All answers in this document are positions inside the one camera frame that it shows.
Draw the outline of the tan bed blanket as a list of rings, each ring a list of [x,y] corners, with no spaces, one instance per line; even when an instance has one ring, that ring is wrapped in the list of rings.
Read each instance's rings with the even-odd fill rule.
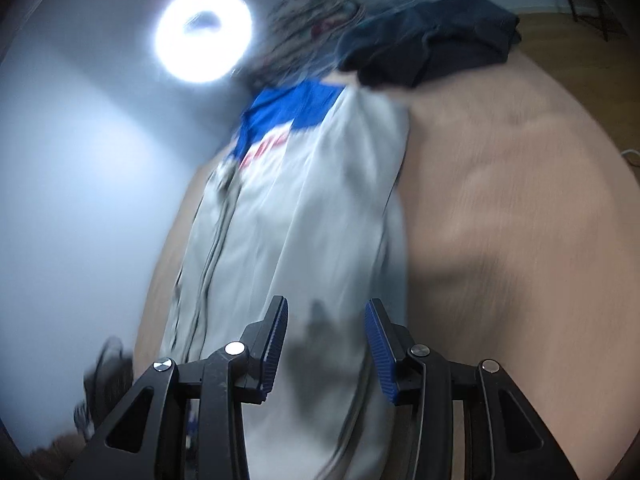
[[[411,327],[506,366],[583,479],[639,473],[639,187],[525,55],[399,90]]]

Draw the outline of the dark navy clothes pile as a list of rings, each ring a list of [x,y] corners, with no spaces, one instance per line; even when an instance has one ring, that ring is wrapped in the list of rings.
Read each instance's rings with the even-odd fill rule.
[[[367,18],[338,42],[337,69],[365,87],[416,88],[506,62],[520,18],[490,0],[419,1]]]

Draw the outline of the grey and blue work jacket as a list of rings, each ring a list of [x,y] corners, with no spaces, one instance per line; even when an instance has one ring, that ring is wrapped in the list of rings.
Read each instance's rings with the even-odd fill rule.
[[[160,351],[204,359],[288,302],[273,389],[243,410],[255,479],[381,477],[394,414],[363,315],[378,298],[407,318],[408,136],[408,110],[384,94],[307,81],[255,101],[205,185]]]

